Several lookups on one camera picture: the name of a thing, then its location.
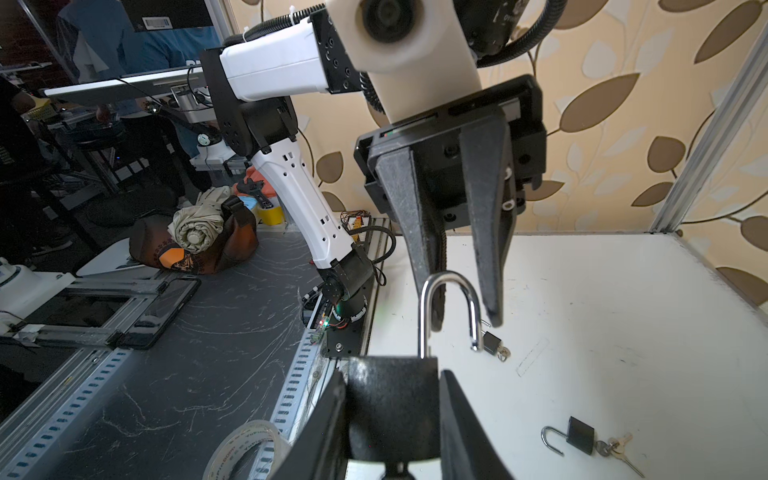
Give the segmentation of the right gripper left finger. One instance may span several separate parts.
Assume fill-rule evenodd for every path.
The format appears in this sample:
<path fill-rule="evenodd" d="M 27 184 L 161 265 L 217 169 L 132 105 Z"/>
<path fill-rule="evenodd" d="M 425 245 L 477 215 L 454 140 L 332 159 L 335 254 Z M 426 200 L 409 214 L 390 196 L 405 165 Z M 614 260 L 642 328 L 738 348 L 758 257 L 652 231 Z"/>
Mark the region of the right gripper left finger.
<path fill-rule="evenodd" d="M 344 479 L 348 464 L 347 390 L 331 376 L 308 422 L 272 479 Z"/>

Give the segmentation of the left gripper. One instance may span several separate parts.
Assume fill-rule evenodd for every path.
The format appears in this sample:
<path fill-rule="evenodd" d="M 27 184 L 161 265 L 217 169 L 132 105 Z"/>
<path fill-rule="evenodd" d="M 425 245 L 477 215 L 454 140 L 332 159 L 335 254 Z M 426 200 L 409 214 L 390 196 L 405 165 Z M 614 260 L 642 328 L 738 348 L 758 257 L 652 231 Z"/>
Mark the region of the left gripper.
<path fill-rule="evenodd" d="M 505 116 L 481 118 L 494 107 Z M 508 182 L 524 211 L 525 188 L 539 188 L 546 172 L 546 135 L 542 90 L 526 74 L 357 139 L 365 189 L 399 225 L 418 292 L 446 269 L 444 222 L 449 229 L 471 224 L 487 318 L 503 325 L 503 270 L 515 224 L 515 209 L 504 208 L 514 201 L 506 172 L 510 166 Z"/>

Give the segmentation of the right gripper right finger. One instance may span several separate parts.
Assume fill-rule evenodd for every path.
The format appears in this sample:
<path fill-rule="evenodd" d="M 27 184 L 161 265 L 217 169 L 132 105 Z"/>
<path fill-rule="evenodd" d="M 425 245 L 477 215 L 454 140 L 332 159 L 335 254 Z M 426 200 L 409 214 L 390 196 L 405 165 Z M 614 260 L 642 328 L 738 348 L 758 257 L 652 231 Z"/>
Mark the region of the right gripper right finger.
<path fill-rule="evenodd" d="M 449 370 L 441 372 L 439 402 L 442 478 L 512 479 Z"/>

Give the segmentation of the black padlock with keys bottom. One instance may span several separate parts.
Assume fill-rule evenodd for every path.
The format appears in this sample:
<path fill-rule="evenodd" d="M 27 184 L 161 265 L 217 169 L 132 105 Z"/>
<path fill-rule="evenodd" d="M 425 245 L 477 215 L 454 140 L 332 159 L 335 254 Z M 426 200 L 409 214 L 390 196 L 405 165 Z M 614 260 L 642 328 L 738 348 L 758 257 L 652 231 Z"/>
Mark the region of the black padlock with keys bottom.
<path fill-rule="evenodd" d="M 428 341 L 432 301 L 447 283 L 456 284 L 466 299 L 470 348 L 483 349 L 480 302 L 469 280 L 455 271 L 430 275 L 420 293 L 417 354 L 350 362 L 346 412 L 351 460 L 395 467 L 440 457 L 438 361 Z"/>

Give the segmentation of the black padlock with keys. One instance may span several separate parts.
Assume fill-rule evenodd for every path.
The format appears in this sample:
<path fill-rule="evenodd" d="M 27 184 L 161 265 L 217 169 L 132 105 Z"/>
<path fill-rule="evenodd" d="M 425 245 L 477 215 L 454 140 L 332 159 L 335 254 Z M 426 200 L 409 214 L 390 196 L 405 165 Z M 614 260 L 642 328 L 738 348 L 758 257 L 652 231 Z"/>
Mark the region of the black padlock with keys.
<path fill-rule="evenodd" d="M 455 271 L 430 275 L 420 293 L 417 354 L 350 362 L 346 412 L 351 460 L 395 467 L 440 457 L 438 361 L 428 341 L 432 301 L 447 283 L 456 284 L 466 299 L 470 348 L 483 349 L 480 302 L 469 280 Z"/>
<path fill-rule="evenodd" d="M 615 458 L 627 465 L 641 479 L 646 478 L 645 474 L 626 456 L 626 446 L 633 440 L 631 433 L 620 437 L 609 437 L 607 440 L 599 439 L 594 427 L 573 416 L 569 418 L 565 432 L 552 426 L 544 426 L 540 431 L 543 445 L 549 451 L 563 457 L 564 452 L 549 441 L 550 435 L 561 437 L 568 445 L 587 456 L 597 453 L 604 458 Z"/>

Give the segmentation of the black padlock with keys top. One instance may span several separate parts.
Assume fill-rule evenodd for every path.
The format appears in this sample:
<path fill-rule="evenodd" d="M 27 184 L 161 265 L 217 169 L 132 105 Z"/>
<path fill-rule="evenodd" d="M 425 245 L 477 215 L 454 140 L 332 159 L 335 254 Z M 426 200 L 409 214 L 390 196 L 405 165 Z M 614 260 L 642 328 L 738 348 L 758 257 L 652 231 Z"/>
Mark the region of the black padlock with keys top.
<path fill-rule="evenodd" d="M 620 437 L 609 437 L 607 440 L 599 439 L 594 427 L 573 416 L 569 418 L 565 432 L 552 426 L 544 426 L 540 431 L 543 445 L 549 451 L 563 457 L 564 452 L 549 441 L 550 435 L 561 437 L 568 445 L 587 456 L 597 453 L 604 458 L 615 458 L 627 465 L 641 479 L 646 478 L 645 474 L 626 456 L 626 446 L 633 440 L 631 433 Z"/>

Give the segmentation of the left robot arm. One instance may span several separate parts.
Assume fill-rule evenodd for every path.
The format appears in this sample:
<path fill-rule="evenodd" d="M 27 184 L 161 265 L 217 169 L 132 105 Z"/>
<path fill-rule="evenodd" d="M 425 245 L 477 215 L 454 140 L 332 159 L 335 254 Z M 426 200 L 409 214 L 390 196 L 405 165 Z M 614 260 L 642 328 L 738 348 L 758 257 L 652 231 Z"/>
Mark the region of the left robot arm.
<path fill-rule="evenodd" d="M 226 142 L 276 190 L 334 301 L 351 299 L 373 263 L 334 218 L 305 165 L 292 97 L 362 91 L 388 125 L 354 157 L 377 208 L 400 227 L 424 328 L 438 331 L 448 229 L 469 226 L 488 320 L 504 320 L 503 271 L 528 189 L 546 170 L 536 79 L 486 88 L 481 69 L 540 44 L 565 12 L 545 3 L 515 36 L 522 1 L 328 1 L 230 37 L 201 56 Z"/>

